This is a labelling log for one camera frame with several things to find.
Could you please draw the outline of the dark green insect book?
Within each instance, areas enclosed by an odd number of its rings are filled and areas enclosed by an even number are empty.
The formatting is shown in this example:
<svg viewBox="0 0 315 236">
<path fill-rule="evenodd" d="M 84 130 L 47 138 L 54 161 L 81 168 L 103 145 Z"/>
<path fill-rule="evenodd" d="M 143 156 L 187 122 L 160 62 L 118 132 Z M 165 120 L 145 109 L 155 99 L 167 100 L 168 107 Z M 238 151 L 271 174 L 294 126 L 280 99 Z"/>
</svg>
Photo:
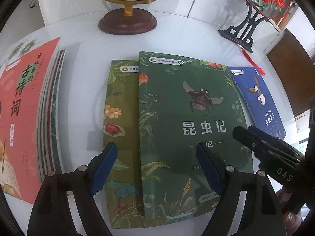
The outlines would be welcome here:
<svg viewBox="0 0 315 236">
<path fill-rule="evenodd" d="M 214 209 L 218 195 L 196 157 L 204 143 L 251 173 L 251 151 L 232 132 L 246 120 L 227 67 L 178 55 L 139 54 L 139 151 L 144 216 L 180 222 Z"/>
</svg>

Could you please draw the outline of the stack of books under red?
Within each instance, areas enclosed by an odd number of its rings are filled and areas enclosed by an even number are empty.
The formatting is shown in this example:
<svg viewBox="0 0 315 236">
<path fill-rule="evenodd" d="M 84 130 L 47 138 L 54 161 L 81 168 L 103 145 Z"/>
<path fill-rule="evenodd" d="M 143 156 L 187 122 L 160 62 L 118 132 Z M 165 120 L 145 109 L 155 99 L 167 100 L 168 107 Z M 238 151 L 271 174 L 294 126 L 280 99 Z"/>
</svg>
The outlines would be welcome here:
<svg viewBox="0 0 315 236">
<path fill-rule="evenodd" d="M 60 50 L 46 73 L 42 87 L 36 120 L 36 163 L 39 182 L 51 170 L 64 171 L 58 128 L 60 77 L 66 50 Z"/>
</svg>

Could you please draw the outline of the blue fables book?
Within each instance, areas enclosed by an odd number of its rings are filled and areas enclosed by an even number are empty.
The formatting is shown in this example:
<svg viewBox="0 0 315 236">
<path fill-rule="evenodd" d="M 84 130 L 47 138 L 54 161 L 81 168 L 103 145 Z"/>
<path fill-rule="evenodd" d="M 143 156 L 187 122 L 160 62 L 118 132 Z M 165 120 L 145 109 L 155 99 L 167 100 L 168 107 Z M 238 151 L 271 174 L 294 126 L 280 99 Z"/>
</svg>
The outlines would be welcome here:
<svg viewBox="0 0 315 236">
<path fill-rule="evenodd" d="M 254 126 L 268 135 L 283 140 L 286 131 L 271 93 L 255 67 L 228 67 L 243 97 Z"/>
</svg>

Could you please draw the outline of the red tassel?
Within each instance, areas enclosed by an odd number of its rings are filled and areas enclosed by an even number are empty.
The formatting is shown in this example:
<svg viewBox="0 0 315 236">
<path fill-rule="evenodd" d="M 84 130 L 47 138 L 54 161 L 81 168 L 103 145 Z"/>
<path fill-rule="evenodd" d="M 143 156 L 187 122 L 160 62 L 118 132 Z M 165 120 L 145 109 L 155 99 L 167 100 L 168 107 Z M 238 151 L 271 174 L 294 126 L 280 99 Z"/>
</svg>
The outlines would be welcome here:
<svg viewBox="0 0 315 236">
<path fill-rule="evenodd" d="M 248 61 L 253 67 L 255 67 L 255 68 L 259 71 L 259 73 L 260 73 L 262 76 L 264 76 L 264 75 L 265 75 L 265 71 L 253 61 L 253 59 L 250 57 L 250 55 L 247 53 L 247 51 L 246 51 L 241 45 L 238 44 L 237 46 L 240 48 L 242 54 L 243 54 L 244 57 L 247 59 L 247 61 Z"/>
</svg>

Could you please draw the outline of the brown wooden cabinet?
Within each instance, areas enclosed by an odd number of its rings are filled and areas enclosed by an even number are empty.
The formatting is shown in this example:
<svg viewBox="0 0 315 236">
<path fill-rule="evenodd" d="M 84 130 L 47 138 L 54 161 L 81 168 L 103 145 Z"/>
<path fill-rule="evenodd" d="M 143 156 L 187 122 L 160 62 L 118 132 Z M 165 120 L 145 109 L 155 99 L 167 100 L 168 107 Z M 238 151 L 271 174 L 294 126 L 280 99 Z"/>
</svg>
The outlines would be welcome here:
<svg viewBox="0 0 315 236">
<path fill-rule="evenodd" d="M 314 97 L 314 64 L 296 37 L 286 29 L 267 57 L 281 80 L 294 116 L 310 109 Z"/>
</svg>

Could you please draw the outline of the olive green insect book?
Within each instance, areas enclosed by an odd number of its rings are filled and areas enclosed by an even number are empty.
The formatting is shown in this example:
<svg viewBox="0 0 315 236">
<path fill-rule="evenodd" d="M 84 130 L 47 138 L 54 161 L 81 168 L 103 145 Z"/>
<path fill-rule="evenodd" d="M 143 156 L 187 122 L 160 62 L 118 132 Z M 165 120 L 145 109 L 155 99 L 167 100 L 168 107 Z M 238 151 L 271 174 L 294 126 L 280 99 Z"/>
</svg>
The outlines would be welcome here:
<svg viewBox="0 0 315 236">
<path fill-rule="evenodd" d="M 104 189 L 111 227 L 136 229 L 162 226 L 166 219 L 145 218 L 154 195 L 142 192 L 138 147 L 138 61 L 112 60 L 104 107 L 103 145 L 113 142 L 118 157 Z"/>
</svg>

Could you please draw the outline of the red poetry book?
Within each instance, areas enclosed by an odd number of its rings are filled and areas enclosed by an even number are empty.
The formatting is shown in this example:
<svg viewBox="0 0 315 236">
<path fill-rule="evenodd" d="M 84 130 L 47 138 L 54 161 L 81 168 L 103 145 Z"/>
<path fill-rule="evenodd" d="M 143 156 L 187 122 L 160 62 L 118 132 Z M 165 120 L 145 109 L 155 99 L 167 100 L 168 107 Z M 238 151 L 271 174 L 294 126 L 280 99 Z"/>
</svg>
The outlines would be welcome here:
<svg viewBox="0 0 315 236">
<path fill-rule="evenodd" d="M 59 52 L 59 40 L 11 62 L 1 75 L 1 190 L 30 204 L 41 186 L 36 150 L 40 97 Z"/>
</svg>

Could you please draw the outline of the round embroidered fan on stand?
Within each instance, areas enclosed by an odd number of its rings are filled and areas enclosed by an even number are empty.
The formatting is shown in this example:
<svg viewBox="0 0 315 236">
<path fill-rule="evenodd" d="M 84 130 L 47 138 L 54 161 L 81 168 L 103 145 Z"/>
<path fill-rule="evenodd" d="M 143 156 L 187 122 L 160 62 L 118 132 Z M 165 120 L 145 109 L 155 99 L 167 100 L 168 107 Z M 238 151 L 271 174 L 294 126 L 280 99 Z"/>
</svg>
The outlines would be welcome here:
<svg viewBox="0 0 315 236">
<path fill-rule="evenodd" d="M 237 26 L 229 26 L 218 32 L 223 37 L 244 50 L 252 53 L 253 33 L 262 22 L 281 20 L 288 15 L 294 0 L 247 0 L 248 13 Z"/>
</svg>

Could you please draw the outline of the white bookshelf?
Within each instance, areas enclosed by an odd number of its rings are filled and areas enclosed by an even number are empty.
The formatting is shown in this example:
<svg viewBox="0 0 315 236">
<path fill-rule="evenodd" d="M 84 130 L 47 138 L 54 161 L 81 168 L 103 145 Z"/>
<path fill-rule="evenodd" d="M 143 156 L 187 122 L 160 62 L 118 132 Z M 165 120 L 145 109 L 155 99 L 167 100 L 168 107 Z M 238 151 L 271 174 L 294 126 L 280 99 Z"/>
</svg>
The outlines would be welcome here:
<svg viewBox="0 0 315 236">
<path fill-rule="evenodd" d="M 123 8 L 104 0 L 38 0 L 45 25 L 99 12 L 102 16 Z M 156 0 L 150 4 L 139 4 L 156 17 L 170 16 L 190 18 L 224 29 L 238 25 L 247 15 L 247 0 Z"/>
</svg>

